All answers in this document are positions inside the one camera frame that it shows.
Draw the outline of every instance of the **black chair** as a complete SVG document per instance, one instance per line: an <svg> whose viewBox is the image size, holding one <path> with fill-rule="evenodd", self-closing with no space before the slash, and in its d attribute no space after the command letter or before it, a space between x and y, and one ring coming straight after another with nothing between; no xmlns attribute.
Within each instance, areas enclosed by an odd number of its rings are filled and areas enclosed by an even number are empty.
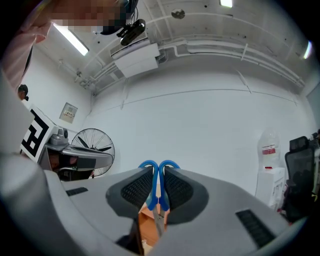
<svg viewBox="0 0 320 256"><path fill-rule="evenodd" d="M288 221L295 222L308 216L313 208L315 150L303 136L290 141L290 151L285 154L289 179L282 209Z"/></svg>

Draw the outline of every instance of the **red label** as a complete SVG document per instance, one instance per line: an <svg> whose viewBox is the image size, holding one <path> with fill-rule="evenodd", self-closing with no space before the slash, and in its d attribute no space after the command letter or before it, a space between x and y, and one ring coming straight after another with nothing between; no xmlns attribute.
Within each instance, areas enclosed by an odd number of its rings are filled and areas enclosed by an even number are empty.
<svg viewBox="0 0 320 256"><path fill-rule="evenodd" d="M262 155L270 155L270 154L274 154L274 153L276 153L276 149L275 148L262 150Z"/></svg>

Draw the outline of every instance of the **black vent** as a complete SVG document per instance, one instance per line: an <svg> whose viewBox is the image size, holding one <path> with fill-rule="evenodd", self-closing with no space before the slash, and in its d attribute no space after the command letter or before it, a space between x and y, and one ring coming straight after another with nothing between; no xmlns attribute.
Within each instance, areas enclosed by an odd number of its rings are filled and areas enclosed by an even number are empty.
<svg viewBox="0 0 320 256"><path fill-rule="evenodd" d="M275 238L251 210L238 211L235 215L239 218L246 231L259 248L265 246Z"/></svg>
<svg viewBox="0 0 320 256"><path fill-rule="evenodd" d="M121 196L140 209L152 189L153 176L153 169L151 168L144 175L122 188Z"/></svg>
<svg viewBox="0 0 320 256"><path fill-rule="evenodd" d="M78 188L74 188L74 189L70 189L66 191L66 194L71 197L77 194L81 194L83 192L88 191L88 189L86 189L85 187L78 187Z"/></svg>
<svg viewBox="0 0 320 256"><path fill-rule="evenodd" d="M194 193L190 184L169 171L164 173L164 189L169 197L171 211L189 201Z"/></svg>

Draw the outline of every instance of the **white ceiling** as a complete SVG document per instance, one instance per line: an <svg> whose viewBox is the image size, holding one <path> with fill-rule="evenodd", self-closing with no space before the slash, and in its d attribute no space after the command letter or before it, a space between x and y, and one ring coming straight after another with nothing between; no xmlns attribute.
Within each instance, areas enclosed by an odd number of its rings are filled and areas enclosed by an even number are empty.
<svg viewBox="0 0 320 256"><path fill-rule="evenodd" d="M159 45L183 38L248 44L278 60L302 80L309 74L308 60L301 59L308 45L307 39L291 18L270 0L233 0L232 8L220 6L219 0L139 0L137 8L138 17L146 21L149 39ZM174 9L183 9L185 17L173 18ZM95 84L89 87L93 91L121 78L118 70L116 76L104 75L99 82L90 79L113 62L110 49L120 43L115 34L74 33L89 48L86 56L82 56L55 27L37 47L57 65L62 61L74 78L80 71L84 79Z"/></svg>

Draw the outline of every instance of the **ceiling light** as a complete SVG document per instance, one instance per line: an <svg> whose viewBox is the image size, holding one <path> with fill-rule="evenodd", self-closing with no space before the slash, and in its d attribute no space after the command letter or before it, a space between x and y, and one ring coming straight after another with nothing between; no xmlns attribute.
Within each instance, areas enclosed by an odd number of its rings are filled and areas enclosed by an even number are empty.
<svg viewBox="0 0 320 256"><path fill-rule="evenodd" d="M305 53L303 55L304 59L307 59L310 56L311 49L312 49L312 44L310 41L308 41L308 47L306 48Z"/></svg>
<svg viewBox="0 0 320 256"><path fill-rule="evenodd" d="M83 55L85 56L89 49L79 41L79 39L68 29L67 26L60 26L53 23L55 28Z"/></svg>
<svg viewBox="0 0 320 256"><path fill-rule="evenodd" d="M232 7L232 0L219 0L221 6Z"/></svg>

